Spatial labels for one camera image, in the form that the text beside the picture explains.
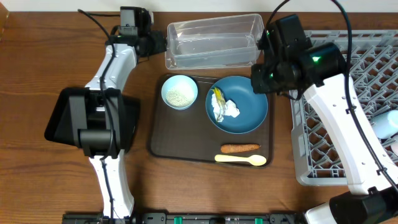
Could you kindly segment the pink cup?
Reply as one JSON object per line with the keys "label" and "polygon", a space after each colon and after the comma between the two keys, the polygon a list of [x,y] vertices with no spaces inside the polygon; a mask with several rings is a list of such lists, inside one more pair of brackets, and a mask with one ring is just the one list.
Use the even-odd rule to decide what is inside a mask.
{"label": "pink cup", "polygon": [[393,138],[394,142],[391,144],[392,152],[398,156],[398,135],[395,135]]}

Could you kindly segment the clear plastic bin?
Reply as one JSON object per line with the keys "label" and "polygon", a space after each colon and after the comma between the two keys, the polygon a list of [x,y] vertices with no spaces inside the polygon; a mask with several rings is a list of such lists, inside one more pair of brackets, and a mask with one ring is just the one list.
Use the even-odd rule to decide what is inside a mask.
{"label": "clear plastic bin", "polygon": [[264,23],[259,14],[173,22],[167,27],[169,70],[250,67],[261,51]]}

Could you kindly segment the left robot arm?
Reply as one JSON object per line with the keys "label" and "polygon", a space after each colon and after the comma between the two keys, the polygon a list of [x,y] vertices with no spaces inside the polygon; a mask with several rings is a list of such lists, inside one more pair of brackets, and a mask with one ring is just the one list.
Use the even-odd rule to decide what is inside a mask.
{"label": "left robot arm", "polygon": [[78,125],[79,146],[93,165],[104,201],[103,215],[109,222],[131,216],[134,207],[124,167],[124,155],[130,148],[137,116],[129,116],[122,96],[131,71],[141,57],[165,52],[166,39],[158,30],[141,35],[108,35],[104,60],[95,77],[85,86],[90,96],[97,96],[96,106],[87,106],[88,117],[77,120],[79,105],[71,107]]}

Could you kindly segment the light blue cup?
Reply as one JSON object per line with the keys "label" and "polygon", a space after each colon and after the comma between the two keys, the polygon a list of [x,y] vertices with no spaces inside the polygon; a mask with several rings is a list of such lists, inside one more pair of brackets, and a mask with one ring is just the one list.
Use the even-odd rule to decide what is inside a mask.
{"label": "light blue cup", "polygon": [[391,110],[379,114],[371,119],[373,131],[379,139],[388,139],[395,135],[398,130],[397,110]]}

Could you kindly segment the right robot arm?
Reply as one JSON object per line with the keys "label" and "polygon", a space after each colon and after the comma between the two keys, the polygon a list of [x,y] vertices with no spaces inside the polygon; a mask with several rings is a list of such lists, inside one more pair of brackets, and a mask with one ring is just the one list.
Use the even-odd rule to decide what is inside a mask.
{"label": "right robot arm", "polygon": [[251,69],[255,93],[297,90],[321,119],[345,170],[349,192],[307,210],[307,223],[380,223],[397,216],[397,166],[376,137],[333,43],[293,47]]}

